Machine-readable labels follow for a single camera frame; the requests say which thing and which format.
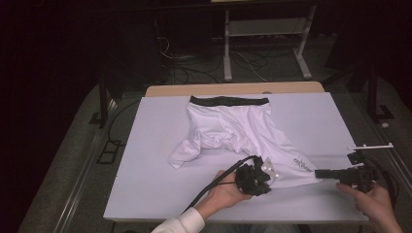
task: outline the person's right hand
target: person's right hand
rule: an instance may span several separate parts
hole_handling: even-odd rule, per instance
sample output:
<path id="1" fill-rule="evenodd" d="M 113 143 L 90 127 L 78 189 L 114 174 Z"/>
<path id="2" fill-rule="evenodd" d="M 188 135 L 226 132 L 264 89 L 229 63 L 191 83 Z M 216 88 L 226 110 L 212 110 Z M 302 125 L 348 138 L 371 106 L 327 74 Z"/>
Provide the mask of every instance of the person's right hand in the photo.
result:
<path id="1" fill-rule="evenodd" d="M 219 177 L 223 171 L 219 171 L 215 178 Z M 238 202 L 249 200 L 252 195 L 242 193 L 237 187 L 235 181 L 235 173 L 230 173 L 225 177 L 220 184 L 213 187 L 207 196 L 194 208 L 199 211 L 203 219 L 215 214 L 221 209 L 229 208 L 236 205 Z"/>
<path id="2" fill-rule="evenodd" d="M 336 187 L 355 199 L 357 209 L 369 217 L 369 224 L 374 231 L 377 233 L 402 232 L 396 221 L 387 189 L 377 183 L 367 193 L 343 183 L 337 183 Z"/>

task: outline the black cable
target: black cable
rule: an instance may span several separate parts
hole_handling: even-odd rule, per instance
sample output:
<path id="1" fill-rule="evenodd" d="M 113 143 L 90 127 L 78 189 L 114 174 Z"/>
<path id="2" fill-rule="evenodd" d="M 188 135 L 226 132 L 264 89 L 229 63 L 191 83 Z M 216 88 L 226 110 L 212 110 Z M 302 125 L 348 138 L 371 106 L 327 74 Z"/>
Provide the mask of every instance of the black cable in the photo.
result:
<path id="1" fill-rule="evenodd" d="M 220 83 L 219 80 L 218 80 L 218 78 L 216 78 L 216 77 L 214 77 L 214 76 L 212 76 L 212 75 L 210 75 L 210 74 L 208 74 L 208 73 L 206 73 L 206 72 L 198 71 L 198 70 L 194 70 L 194 69 L 190 69 L 190 68 L 182 67 L 182 66 L 176 66 L 176 67 L 178 67 L 178 68 L 180 68 L 180 69 L 182 69 L 182 70 L 187 70 L 187 71 L 191 71 L 191 72 L 193 72 L 193 73 L 199 73 L 199 74 L 205 75 L 205 76 L 209 77 L 210 80 L 214 80 L 216 83 Z"/>
<path id="2" fill-rule="evenodd" d="M 216 185 L 231 184 L 231 183 L 218 183 L 218 184 L 216 184 Z"/>
<path id="3" fill-rule="evenodd" d="M 259 57 L 259 58 L 258 58 L 258 59 L 248 59 L 248 62 L 245 62 L 244 60 L 241 59 L 242 62 L 247 63 L 247 64 L 250 64 L 250 65 L 253 65 L 253 66 L 255 66 L 255 67 L 258 67 L 259 69 L 260 69 L 260 68 L 263 68 L 263 67 L 265 67 L 265 66 L 268 65 L 268 60 L 267 60 L 267 57 L 266 57 L 266 56 L 267 56 L 269 53 L 271 53 L 271 50 L 268 50 L 265 55 L 260 55 L 260 54 L 256 54 L 256 53 L 253 53 L 252 51 L 250 51 L 250 50 L 252 49 L 250 43 L 247 43 L 247 47 L 248 47 L 248 50 L 245 50 L 244 52 L 250 53 L 250 54 L 255 55 L 255 56 Z"/>
<path id="4" fill-rule="evenodd" d="M 256 71 L 258 71 L 258 70 L 260 70 L 261 68 L 263 68 L 263 67 L 265 67 L 265 66 L 268 65 L 268 61 L 267 61 L 267 58 L 266 58 L 266 57 L 261 57 L 261 58 L 259 58 L 259 59 L 254 59 L 254 60 L 252 60 L 252 59 L 246 58 L 246 56 L 244 56 L 242 53 L 240 53 L 240 52 L 238 52 L 238 51 L 232 51 L 232 53 L 235 53 L 236 55 L 242 57 L 242 59 L 239 59 L 239 62 L 242 62 L 242 63 L 245 63 L 245 64 L 248 64 L 248 65 L 253 66 Z M 264 63 L 263 63 L 263 64 L 258 63 L 259 60 L 263 60 Z M 237 64 L 240 68 L 243 68 L 243 69 L 246 69 L 246 70 L 250 70 L 249 68 L 241 67 L 237 62 L 236 62 L 236 64 Z"/>
<path id="5" fill-rule="evenodd" d="M 199 53 L 198 55 L 194 55 L 192 58 L 186 59 L 175 59 L 174 62 L 178 63 L 179 65 L 198 65 L 209 61 L 213 57 L 222 54 L 222 50 L 217 50 L 215 54 L 203 54 Z"/>
<path id="6" fill-rule="evenodd" d="M 237 163 L 235 163 L 233 166 L 231 166 L 229 169 L 227 169 L 226 171 L 224 171 L 220 176 L 218 176 L 217 178 L 215 178 L 212 182 L 210 182 L 207 186 L 205 186 L 200 192 L 199 194 L 197 194 L 197 196 L 193 199 L 193 201 L 191 201 L 191 203 L 188 205 L 188 207 L 183 211 L 183 213 L 185 211 L 187 211 L 189 208 L 193 207 L 199 200 L 200 198 L 202 198 L 202 196 L 208 192 L 210 189 L 212 189 L 214 186 L 216 186 L 219 182 L 221 182 L 225 177 L 227 177 L 230 173 L 234 172 L 237 168 L 239 168 L 243 163 L 245 163 L 246 161 L 248 161 L 249 159 L 252 158 L 257 158 L 256 155 L 252 155 L 249 156 L 247 158 L 244 158 L 242 160 L 239 160 Z"/>
<path id="7" fill-rule="evenodd" d="M 232 53 L 234 53 L 234 54 L 236 54 L 237 56 L 240 56 L 240 57 L 242 57 L 242 59 L 232 59 L 232 61 L 239 67 L 239 68 L 241 68 L 241 69 L 244 69 L 244 70 L 247 70 L 247 71 L 253 71 L 251 68 L 250 68 L 250 66 L 253 66 L 254 67 L 254 70 L 255 71 L 258 71 L 258 70 L 260 70 L 261 68 L 263 68 L 264 66 L 266 66 L 267 65 L 267 59 L 266 59 L 266 64 L 265 65 L 261 65 L 261 64 L 259 64 L 259 63 L 257 63 L 257 62 L 254 62 L 254 61 L 251 61 L 251 60 L 249 60 L 249 59 L 247 59 L 246 57 L 243 57 L 242 55 L 241 55 L 241 53 L 239 53 L 239 52 L 237 52 L 237 51 L 232 51 Z M 249 65 L 248 67 L 243 67 L 242 65 L 240 65 L 239 64 L 239 62 L 241 62 L 241 63 L 245 63 L 245 64 L 247 64 L 247 65 Z"/>
<path id="8" fill-rule="evenodd" d="M 385 183 L 387 184 L 387 188 L 388 188 L 388 193 L 390 195 L 391 198 L 391 203 L 392 203 L 392 207 L 395 208 L 395 204 L 397 201 L 397 196 L 399 194 L 399 184 L 397 183 L 397 180 L 395 179 L 395 177 L 390 174 L 389 172 L 387 172 L 380 164 L 379 162 L 377 162 L 375 159 L 371 158 L 370 156 L 364 155 L 363 156 L 366 160 L 372 162 L 376 168 L 378 168 L 378 170 L 381 172 L 382 177 L 385 180 Z"/>
<path id="9" fill-rule="evenodd" d="M 245 50 L 244 52 L 253 54 L 253 55 L 255 55 L 255 56 L 259 56 L 259 57 L 261 57 L 261 58 L 270 58 L 270 57 L 276 58 L 276 57 L 282 57 L 282 56 L 289 55 L 289 54 L 291 54 L 291 53 L 293 52 L 293 49 L 292 49 L 292 48 L 289 48 L 289 49 L 288 49 L 288 52 L 285 52 L 285 53 L 282 53 L 282 54 L 277 54 L 277 55 L 269 55 L 271 52 L 273 52 L 273 51 L 275 51 L 275 50 L 278 50 L 278 44 L 277 44 L 277 43 L 275 43 L 275 44 L 272 46 L 272 48 L 269 48 L 269 49 L 266 51 L 265 54 L 260 54 L 260 53 L 258 53 L 257 51 L 251 51 L 252 48 L 251 48 L 249 42 L 247 42 L 247 47 L 248 47 L 248 50 Z M 239 50 L 236 50 L 236 47 L 235 47 L 235 46 L 233 46 L 233 48 L 232 48 L 231 50 L 239 51 Z"/>
<path id="10" fill-rule="evenodd" d="M 112 228 L 111 228 L 111 230 L 110 230 L 110 233 L 115 232 L 115 227 L 116 227 L 116 222 L 113 221 L 113 223 L 112 223 Z"/>
<path id="11" fill-rule="evenodd" d="M 182 68 L 180 68 L 180 67 L 168 67 L 168 68 L 173 68 L 173 79 L 178 80 L 178 81 L 179 81 L 180 83 L 182 83 L 182 84 L 187 84 L 187 83 L 189 82 L 190 74 L 189 74 L 189 72 L 188 72 L 187 70 L 182 69 Z M 181 71 L 183 71 L 183 72 L 185 73 L 185 75 L 186 75 L 186 80 L 185 80 L 185 81 L 182 81 L 182 80 L 180 80 L 180 79 L 178 79 L 178 78 L 176 77 L 176 70 L 181 70 Z"/>
<path id="12" fill-rule="evenodd" d="M 215 67 L 215 68 L 213 68 L 212 70 L 207 70 L 207 71 L 201 71 L 202 73 L 211 73 L 211 72 L 214 72 L 214 71 L 216 71 L 216 70 L 218 70 L 219 69 L 219 67 L 221 67 L 221 65 L 222 65 L 222 61 L 223 61 L 223 56 L 221 55 L 221 58 L 219 59 L 219 61 L 218 61 L 218 65 Z M 191 64 L 177 64 L 177 66 L 179 66 L 179 67 L 182 67 L 183 65 L 191 65 Z"/>
<path id="13" fill-rule="evenodd" d="M 174 64 L 180 65 L 180 66 L 191 66 L 191 65 L 203 64 L 203 63 L 206 63 L 206 62 L 210 61 L 213 57 L 218 56 L 218 55 L 221 56 L 221 58 L 218 61 L 218 66 L 213 68 L 212 70 L 203 71 L 203 72 L 206 72 L 206 73 L 210 73 L 210 72 L 216 71 L 221 66 L 222 59 L 223 59 L 222 53 L 215 54 L 215 55 L 208 56 L 208 57 L 204 57 L 202 59 L 199 59 L 199 61 L 192 61 L 192 63 L 185 63 L 185 62 L 182 62 L 182 61 L 175 61 Z"/>
<path id="14" fill-rule="evenodd" d="M 112 137 L 111 137 L 112 126 L 113 126 L 113 123 L 115 122 L 116 118 L 118 118 L 118 116 L 119 116 L 121 113 L 123 113 L 126 109 L 130 108 L 131 106 L 133 106 L 134 104 L 139 103 L 139 102 L 140 102 L 140 100 L 136 100 L 136 101 L 132 102 L 131 104 L 129 104 L 129 105 L 127 105 L 126 107 L 124 107 L 122 110 L 120 110 L 120 111 L 115 115 L 115 117 L 113 118 L 112 122 L 110 123 L 109 130 L 108 130 L 108 132 L 107 132 L 107 138 L 108 138 L 108 141 L 109 141 L 111 144 L 113 144 L 113 145 L 115 145 L 115 146 L 117 146 L 117 147 L 125 147 L 125 146 L 126 146 L 126 144 L 117 143 L 115 140 L 112 139 Z"/>

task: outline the clothing fold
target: clothing fold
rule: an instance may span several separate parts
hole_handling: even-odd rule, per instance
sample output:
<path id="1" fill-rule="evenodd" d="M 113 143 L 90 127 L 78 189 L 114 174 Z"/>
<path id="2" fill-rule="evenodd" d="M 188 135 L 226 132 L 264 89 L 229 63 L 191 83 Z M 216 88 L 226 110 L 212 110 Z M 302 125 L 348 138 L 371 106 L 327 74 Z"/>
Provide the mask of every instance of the clothing fold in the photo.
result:
<path id="1" fill-rule="evenodd" d="M 190 97 L 189 136 L 169 157 L 176 169 L 204 149 L 225 149 L 270 158 L 279 177 L 272 188 L 317 183 L 316 166 L 276 127 L 267 98 Z"/>

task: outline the white board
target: white board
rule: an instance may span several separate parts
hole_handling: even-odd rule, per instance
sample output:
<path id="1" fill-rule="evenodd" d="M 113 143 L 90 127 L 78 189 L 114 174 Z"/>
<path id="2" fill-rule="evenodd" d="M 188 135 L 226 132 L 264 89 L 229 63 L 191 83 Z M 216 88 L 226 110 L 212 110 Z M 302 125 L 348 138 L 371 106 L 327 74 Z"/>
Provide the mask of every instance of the white board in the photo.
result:
<path id="1" fill-rule="evenodd" d="M 329 93 L 229 95 L 269 99 L 275 124 L 319 169 L 351 167 L 355 143 Z M 104 213 L 115 221 L 163 220 L 178 216 L 219 170 L 245 154 L 203 150 L 176 170 L 170 153 L 189 134 L 189 96 L 142 99 Z M 352 198 L 324 180 L 274 189 L 212 216 L 224 222 L 359 222 L 365 216 Z"/>

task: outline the white garment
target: white garment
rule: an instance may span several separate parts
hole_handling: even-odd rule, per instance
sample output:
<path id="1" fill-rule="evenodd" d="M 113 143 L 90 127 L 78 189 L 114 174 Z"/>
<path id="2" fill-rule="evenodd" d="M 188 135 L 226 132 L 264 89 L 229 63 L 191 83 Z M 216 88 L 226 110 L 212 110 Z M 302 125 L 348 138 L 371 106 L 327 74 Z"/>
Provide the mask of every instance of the white garment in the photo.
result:
<path id="1" fill-rule="evenodd" d="M 267 98 L 190 98 L 189 137 L 169 157 L 176 169 L 201 149 L 227 149 L 269 157 L 279 177 L 272 188 L 317 183 L 315 165 L 276 127 Z"/>
<path id="2" fill-rule="evenodd" d="M 177 218 L 169 218 L 152 233 L 198 233 L 205 226 L 205 221 L 195 208 L 190 208 Z"/>

